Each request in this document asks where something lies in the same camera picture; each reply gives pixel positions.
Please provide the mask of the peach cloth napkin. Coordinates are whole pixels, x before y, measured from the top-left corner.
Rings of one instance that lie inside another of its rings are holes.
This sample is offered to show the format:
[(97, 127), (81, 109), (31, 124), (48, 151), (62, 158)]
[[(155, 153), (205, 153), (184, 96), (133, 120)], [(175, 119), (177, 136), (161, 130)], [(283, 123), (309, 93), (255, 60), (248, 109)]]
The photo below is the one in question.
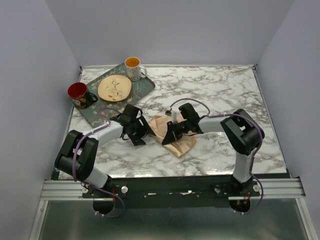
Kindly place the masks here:
[[(162, 145), (162, 141), (167, 133), (167, 122), (172, 118), (168, 115), (156, 115), (149, 122), (149, 126), (154, 132), (155, 140)], [(164, 147), (176, 157), (183, 157), (197, 142), (195, 136), (183, 136), (180, 140), (164, 145)]]

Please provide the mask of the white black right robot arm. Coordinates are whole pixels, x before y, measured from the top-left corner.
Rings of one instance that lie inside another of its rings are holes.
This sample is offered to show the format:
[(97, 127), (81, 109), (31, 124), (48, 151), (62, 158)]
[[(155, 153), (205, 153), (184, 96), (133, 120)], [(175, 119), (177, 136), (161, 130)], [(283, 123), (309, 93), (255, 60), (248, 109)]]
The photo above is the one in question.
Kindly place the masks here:
[(190, 103), (185, 103), (178, 109), (183, 117), (181, 122), (176, 121), (171, 110), (165, 112), (171, 120), (166, 123), (167, 131), (161, 144), (165, 146), (177, 142), (190, 132), (195, 135), (224, 132), (236, 152), (235, 168), (228, 186), (236, 196), (247, 192), (253, 180), (254, 158), (265, 137), (262, 128), (244, 109), (225, 115), (202, 117)]

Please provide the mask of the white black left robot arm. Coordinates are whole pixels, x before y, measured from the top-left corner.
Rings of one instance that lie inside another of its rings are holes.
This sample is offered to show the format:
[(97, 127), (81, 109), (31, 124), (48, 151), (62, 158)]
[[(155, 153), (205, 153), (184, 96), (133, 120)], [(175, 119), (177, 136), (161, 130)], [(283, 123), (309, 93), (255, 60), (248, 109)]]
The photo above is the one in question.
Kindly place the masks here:
[(128, 136), (134, 146), (143, 146), (143, 138), (156, 134), (140, 108), (127, 104), (123, 112), (106, 119), (106, 123), (86, 132), (70, 131), (57, 154), (54, 167), (93, 186), (101, 198), (112, 192), (112, 178), (94, 167), (98, 148), (110, 141)]

